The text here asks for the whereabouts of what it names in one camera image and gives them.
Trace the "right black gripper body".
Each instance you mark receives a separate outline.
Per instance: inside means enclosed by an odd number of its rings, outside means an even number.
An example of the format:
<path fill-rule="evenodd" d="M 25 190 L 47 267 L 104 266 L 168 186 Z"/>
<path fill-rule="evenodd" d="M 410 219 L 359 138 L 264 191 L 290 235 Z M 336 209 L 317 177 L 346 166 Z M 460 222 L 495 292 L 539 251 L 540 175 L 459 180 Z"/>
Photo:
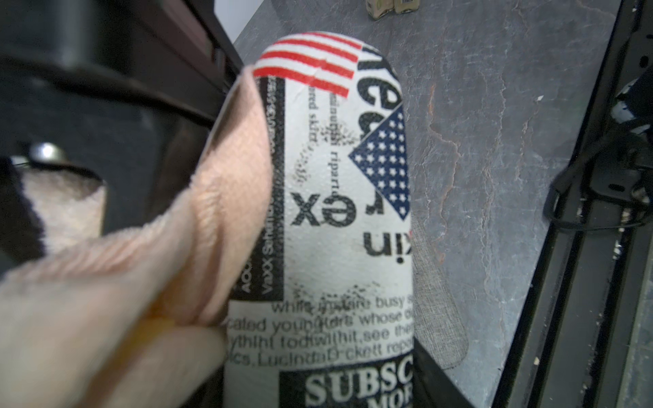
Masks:
<path fill-rule="evenodd" d="M 211 1 L 4 1 L 2 264 L 45 253 L 22 169 L 99 182 L 102 234 L 165 212 L 241 67 Z"/>

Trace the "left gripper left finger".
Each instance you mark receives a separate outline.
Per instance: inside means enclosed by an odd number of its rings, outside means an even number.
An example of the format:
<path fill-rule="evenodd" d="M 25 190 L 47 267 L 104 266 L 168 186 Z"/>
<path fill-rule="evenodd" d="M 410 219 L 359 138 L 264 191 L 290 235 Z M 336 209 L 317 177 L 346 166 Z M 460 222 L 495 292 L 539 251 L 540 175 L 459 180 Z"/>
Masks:
<path fill-rule="evenodd" d="M 224 367 L 221 367 L 185 401 L 182 408 L 222 408 L 223 395 Z"/>

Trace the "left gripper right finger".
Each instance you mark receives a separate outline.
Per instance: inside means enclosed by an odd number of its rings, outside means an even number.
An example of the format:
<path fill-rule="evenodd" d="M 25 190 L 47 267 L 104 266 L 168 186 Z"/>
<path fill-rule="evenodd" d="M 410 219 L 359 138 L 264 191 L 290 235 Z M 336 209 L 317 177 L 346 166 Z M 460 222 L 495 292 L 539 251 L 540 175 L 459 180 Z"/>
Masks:
<path fill-rule="evenodd" d="M 413 360 L 414 407 L 473 408 L 473 405 L 416 338 L 414 339 Z"/>

